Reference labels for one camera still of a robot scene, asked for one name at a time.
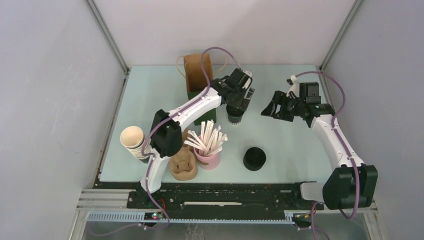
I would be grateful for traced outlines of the black paper coffee cup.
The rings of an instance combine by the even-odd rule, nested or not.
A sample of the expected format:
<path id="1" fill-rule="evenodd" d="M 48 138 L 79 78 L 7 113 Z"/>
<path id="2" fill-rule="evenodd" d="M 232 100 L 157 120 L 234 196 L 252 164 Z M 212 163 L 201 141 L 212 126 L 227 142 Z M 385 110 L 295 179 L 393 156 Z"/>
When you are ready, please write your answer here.
<path id="1" fill-rule="evenodd" d="M 241 123 L 244 111 L 241 112 L 227 112 L 227 119 L 231 125 L 238 125 Z"/>

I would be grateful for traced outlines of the green paper bag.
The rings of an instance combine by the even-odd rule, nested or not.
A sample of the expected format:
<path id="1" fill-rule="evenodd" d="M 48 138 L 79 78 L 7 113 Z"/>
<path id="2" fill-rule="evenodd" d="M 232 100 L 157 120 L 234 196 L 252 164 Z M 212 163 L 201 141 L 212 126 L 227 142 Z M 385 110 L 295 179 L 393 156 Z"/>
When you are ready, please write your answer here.
<path id="1" fill-rule="evenodd" d="M 176 59 L 176 68 L 178 72 L 185 78 L 186 92 L 189 100 L 197 97 L 197 95 L 207 87 L 207 80 L 201 68 L 202 53 L 194 53 L 190 55 L 181 55 Z M 179 68 L 179 60 L 183 59 L 184 73 Z M 210 54 L 205 53 L 202 58 L 202 64 L 210 80 L 214 77 L 213 62 Z M 216 110 L 210 110 L 194 121 L 195 126 L 200 126 L 202 122 L 217 121 Z"/>

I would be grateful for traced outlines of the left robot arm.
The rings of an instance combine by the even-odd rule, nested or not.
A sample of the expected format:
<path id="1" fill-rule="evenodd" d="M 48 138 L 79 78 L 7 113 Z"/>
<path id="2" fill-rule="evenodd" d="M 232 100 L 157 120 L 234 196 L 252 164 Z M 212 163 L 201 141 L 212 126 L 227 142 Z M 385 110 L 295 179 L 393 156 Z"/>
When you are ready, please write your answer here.
<path id="1" fill-rule="evenodd" d="M 168 112 L 160 109 L 153 118 L 149 135 L 150 152 L 146 173 L 140 185 L 143 191 L 138 201 L 145 208 L 158 202 L 162 177 L 172 156 L 183 146 L 182 132 L 205 113 L 222 105 L 246 111 L 254 93 L 253 74 L 240 68 L 230 75 L 213 79 L 196 97 Z"/>

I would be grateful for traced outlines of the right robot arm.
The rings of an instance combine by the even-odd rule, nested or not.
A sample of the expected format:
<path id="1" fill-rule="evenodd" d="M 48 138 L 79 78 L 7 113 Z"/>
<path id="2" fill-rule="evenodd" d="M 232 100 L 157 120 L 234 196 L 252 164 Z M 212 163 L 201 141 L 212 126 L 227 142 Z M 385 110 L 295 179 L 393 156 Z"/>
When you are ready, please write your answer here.
<path id="1" fill-rule="evenodd" d="M 336 112 L 323 103 L 317 82 L 292 83 L 288 92 L 276 90 L 262 116 L 293 122 L 302 118 L 318 137 L 332 173 L 325 183 L 303 182 L 291 194 L 291 204 L 304 209 L 311 201 L 330 210 L 368 208 L 373 201 L 378 170 L 355 153 L 339 127 Z"/>

